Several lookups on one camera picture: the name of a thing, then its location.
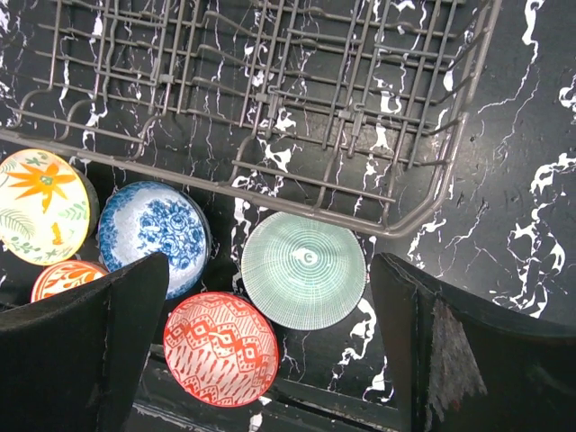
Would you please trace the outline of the orange leaf pattern bowl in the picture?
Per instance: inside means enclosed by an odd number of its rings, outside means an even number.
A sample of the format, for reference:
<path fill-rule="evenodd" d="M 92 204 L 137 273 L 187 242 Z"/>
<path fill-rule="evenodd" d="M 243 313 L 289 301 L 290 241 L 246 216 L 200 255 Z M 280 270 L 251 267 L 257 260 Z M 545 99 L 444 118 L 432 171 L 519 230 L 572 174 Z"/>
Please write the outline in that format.
<path fill-rule="evenodd" d="M 67 260 L 51 265 L 36 279 L 31 290 L 31 302 L 89 284 L 107 274 L 108 271 L 99 264 L 82 260 Z"/>

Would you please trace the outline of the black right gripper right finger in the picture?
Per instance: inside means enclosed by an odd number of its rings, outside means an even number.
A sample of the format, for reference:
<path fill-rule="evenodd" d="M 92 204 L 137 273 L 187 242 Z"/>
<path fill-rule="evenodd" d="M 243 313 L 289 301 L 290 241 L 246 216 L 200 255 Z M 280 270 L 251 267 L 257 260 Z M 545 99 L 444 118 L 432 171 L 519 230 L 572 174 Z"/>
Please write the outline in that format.
<path fill-rule="evenodd" d="M 370 285 L 404 431 L 572 431 L 575 329 L 381 253 Z"/>

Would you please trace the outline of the red diamond pattern bowl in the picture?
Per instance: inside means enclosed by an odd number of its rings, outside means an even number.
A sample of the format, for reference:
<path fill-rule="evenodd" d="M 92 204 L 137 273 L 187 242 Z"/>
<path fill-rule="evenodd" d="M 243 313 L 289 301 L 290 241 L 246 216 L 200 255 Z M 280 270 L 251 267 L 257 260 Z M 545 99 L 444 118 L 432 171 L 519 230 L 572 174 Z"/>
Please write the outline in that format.
<path fill-rule="evenodd" d="M 280 362 L 266 318 L 225 292 L 196 294 L 176 306 L 166 321 L 163 350 L 180 386 L 221 408 L 244 406 L 263 396 Z"/>

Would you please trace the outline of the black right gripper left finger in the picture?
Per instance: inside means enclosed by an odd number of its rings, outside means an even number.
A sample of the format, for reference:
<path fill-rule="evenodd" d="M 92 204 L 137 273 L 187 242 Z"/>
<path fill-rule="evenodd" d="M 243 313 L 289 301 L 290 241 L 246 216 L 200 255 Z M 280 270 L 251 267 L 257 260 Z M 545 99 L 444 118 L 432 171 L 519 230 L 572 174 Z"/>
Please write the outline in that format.
<path fill-rule="evenodd" d="M 169 282 L 153 253 L 1 313 L 3 431 L 123 431 Z"/>

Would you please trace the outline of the green line pattern bowl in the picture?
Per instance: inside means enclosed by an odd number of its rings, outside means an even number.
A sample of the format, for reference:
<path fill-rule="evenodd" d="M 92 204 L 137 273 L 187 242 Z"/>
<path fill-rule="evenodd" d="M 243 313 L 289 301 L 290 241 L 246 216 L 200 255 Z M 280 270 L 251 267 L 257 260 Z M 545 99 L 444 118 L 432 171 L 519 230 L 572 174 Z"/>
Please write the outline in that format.
<path fill-rule="evenodd" d="M 346 318 L 366 286 L 365 256 L 345 228 L 286 212 L 256 225 L 240 270 L 249 299 L 288 329 L 325 329 Z"/>

